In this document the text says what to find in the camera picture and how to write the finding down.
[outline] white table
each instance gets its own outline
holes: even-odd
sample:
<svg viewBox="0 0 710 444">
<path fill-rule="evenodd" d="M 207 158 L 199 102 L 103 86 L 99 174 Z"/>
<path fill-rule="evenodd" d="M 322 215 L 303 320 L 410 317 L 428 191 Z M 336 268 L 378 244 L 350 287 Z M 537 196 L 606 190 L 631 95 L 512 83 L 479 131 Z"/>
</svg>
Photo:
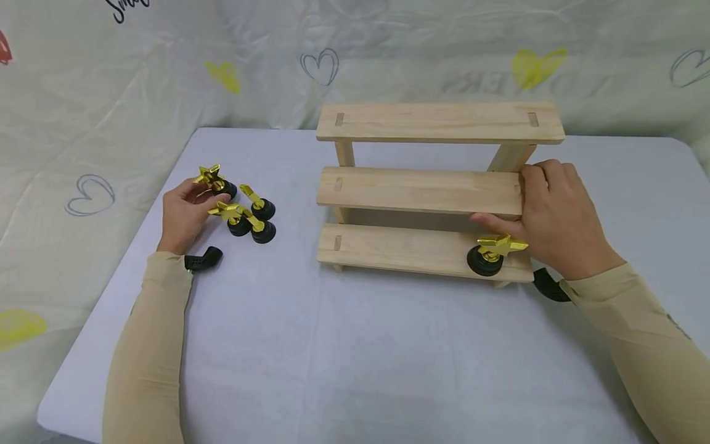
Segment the white table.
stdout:
<svg viewBox="0 0 710 444">
<path fill-rule="evenodd" d="M 357 144 L 359 166 L 485 170 L 494 146 Z M 569 137 L 532 161 L 576 163 L 611 243 L 710 353 L 710 186 L 673 139 Z M 571 303 L 532 285 L 346 269 L 315 261 L 328 209 L 313 131 L 200 129 L 163 192 L 222 164 L 277 206 L 269 244 L 214 218 L 193 253 L 224 251 L 195 278 L 182 412 L 196 443 L 636 443 L 648 431 L 600 338 Z M 99 442 L 111 355 L 160 235 L 156 200 L 38 412 Z M 661 242 L 682 234 L 664 257 Z"/>
</svg>

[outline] fabric backdrop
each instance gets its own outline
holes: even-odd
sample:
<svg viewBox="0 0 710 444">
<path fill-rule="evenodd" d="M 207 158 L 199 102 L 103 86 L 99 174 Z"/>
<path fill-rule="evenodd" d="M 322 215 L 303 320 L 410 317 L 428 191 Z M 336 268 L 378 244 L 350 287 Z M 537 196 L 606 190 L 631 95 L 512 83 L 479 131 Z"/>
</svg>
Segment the fabric backdrop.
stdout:
<svg viewBox="0 0 710 444">
<path fill-rule="evenodd" d="M 48 436 L 38 402 L 197 127 L 552 100 L 568 134 L 675 136 L 710 171 L 709 16 L 706 0 L 2 1 L 0 442 Z"/>
</svg>

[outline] arm sleeve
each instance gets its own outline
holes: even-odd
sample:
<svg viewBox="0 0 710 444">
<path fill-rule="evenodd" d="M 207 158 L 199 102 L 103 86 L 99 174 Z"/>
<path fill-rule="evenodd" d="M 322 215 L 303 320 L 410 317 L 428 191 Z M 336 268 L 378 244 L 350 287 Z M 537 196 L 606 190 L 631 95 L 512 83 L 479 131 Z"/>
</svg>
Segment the arm sleeve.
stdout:
<svg viewBox="0 0 710 444">
<path fill-rule="evenodd" d="M 104 444 L 180 444 L 180 361 L 192 273 L 182 256 L 148 257 L 143 286 L 114 351 Z"/>
<path fill-rule="evenodd" d="M 604 336 L 633 405 L 659 443 L 708 443 L 710 361 L 631 265 L 561 285 Z"/>
</svg>

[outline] wooden shelf step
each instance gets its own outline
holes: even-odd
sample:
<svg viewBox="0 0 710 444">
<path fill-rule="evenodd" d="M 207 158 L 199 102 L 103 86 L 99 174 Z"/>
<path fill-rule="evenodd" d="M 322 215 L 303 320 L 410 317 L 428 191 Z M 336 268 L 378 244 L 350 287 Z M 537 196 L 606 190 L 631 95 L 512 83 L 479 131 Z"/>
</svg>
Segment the wooden shelf step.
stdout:
<svg viewBox="0 0 710 444">
<path fill-rule="evenodd" d="M 320 141 L 557 145 L 564 129 L 550 102 L 324 105 Z"/>
<path fill-rule="evenodd" d="M 518 173 L 326 167 L 318 205 L 413 212 L 523 213 Z"/>
<path fill-rule="evenodd" d="M 526 251 L 508 256 L 495 276 L 475 274 L 466 263 L 466 255 L 476 245 L 476 235 L 468 233 L 325 224 L 316 258 L 327 264 L 371 269 L 490 281 L 533 281 L 533 268 Z"/>
</svg>

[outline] gray heart outline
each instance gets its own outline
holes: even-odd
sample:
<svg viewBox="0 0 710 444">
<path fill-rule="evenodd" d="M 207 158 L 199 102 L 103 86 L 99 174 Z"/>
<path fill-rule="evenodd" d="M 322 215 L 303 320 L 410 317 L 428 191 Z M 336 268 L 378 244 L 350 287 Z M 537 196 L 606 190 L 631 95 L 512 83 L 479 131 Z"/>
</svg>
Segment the gray heart outline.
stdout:
<svg viewBox="0 0 710 444">
<path fill-rule="evenodd" d="M 703 80 L 705 77 L 710 76 L 710 65 L 709 65 L 709 66 L 708 66 L 708 70 L 707 70 L 706 72 L 700 74 L 700 76 L 698 76 L 698 77 L 695 77 L 693 80 L 691 80 L 690 82 L 686 83 L 685 85 L 676 85 L 676 84 L 675 84 L 675 70 L 678 69 L 678 67 L 679 67 L 688 57 L 690 57 L 691 55 L 693 55 L 693 54 L 695 54 L 695 53 L 700 54 L 700 61 L 695 65 L 695 68 L 696 68 L 696 69 L 699 68 L 699 67 L 701 67 L 701 65 L 703 65 L 705 62 L 709 62 L 709 61 L 710 61 L 710 57 L 706 57 L 706 56 L 705 56 L 705 50 L 704 50 L 704 49 L 691 49 L 691 50 L 685 51 L 685 52 L 684 52 L 683 54 L 681 54 L 677 59 L 675 59 L 675 61 L 673 62 L 673 65 L 671 65 L 671 67 L 670 67 L 669 76 L 670 76 L 670 84 L 671 84 L 671 85 L 675 86 L 676 88 L 685 88 L 686 86 L 692 85 L 692 84 L 694 84 L 695 82 L 698 82 L 698 81 L 700 81 L 700 80 Z"/>
<path fill-rule="evenodd" d="M 333 68 L 331 68 L 330 71 L 330 77 L 328 78 L 328 82 L 323 85 L 320 81 L 318 81 L 317 78 L 313 77 L 313 74 L 311 74 L 308 71 L 308 68 L 306 67 L 306 60 L 309 58 L 312 58 L 313 61 L 315 62 L 315 66 L 317 69 L 320 69 L 320 63 L 323 61 L 323 57 L 329 56 L 331 59 L 333 59 Z M 306 75 L 316 82 L 318 82 L 319 85 L 322 85 L 324 87 L 330 86 L 331 83 L 333 83 L 333 80 L 335 80 L 335 76 L 338 74 L 338 69 L 340 67 L 340 59 L 338 58 L 338 53 L 335 52 L 335 50 L 331 48 L 325 48 L 320 52 L 318 55 L 318 59 L 314 55 L 310 54 L 301 54 L 301 68 L 303 69 L 303 72 L 306 73 Z"/>
<path fill-rule="evenodd" d="M 86 185 L 87 182 L 94 182 L 97 185 L 99 185 L 101 188 L 103 188 L 108 194 L 109 197 L 111 198 L 111 203 L 109 204 L 108 207 L 102 208 L 97 211 L 92 211 L 92 212 L 83 212 L 76 210 L 72 204 L 78 200 L 93 200 L 91 196 L 86 192 L 84 189 L 84 186 Z M 76 217 L 84 217 L 84 216 L 91 216 L 95 215 L 97 213 L 100 213 L 104 210 L 108 210 L 115 202 L 116 202 L 116 193 L 114 192 L 114 189 L 111 187 L 111 184 L 108 183 L 106 179 L 101 177 L 100 175 L 96 174 L 84 174 L 80 178 L 77 179 L 77 190 L 79 191 L 79 194 L 82 195 L 82 197 L 74 197 L 72 199 L 69 199 L 69 202 L 67 202 L 66 205 L 64 205 L 64 210 L 69 213 L 72 216 Z"/>
</svg>

